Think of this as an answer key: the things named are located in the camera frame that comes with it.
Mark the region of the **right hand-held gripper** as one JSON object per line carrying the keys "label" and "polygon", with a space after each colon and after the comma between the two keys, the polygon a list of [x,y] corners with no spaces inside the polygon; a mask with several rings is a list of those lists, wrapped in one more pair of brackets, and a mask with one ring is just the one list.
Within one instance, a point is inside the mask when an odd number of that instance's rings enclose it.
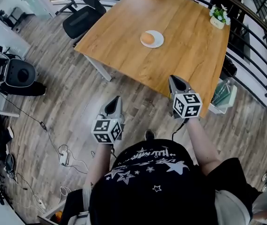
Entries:
{"label": "right hand-held gripper", "polygon": [[172,116],[175,119],[197,118],[202,108],[202,100],[184,79],[169,76],[169,91],[172,98]]}

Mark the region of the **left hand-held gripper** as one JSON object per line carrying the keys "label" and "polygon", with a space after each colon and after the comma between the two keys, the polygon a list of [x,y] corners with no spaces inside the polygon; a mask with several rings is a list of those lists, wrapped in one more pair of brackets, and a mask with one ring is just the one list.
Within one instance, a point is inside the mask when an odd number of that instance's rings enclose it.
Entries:
{"label": "left hand-held gripper", "polygon": [[99,114],[93,120],[91,134],[97,143],[113,145],[121,139],[122,123],[122,98],[116,96],[100,108]]}

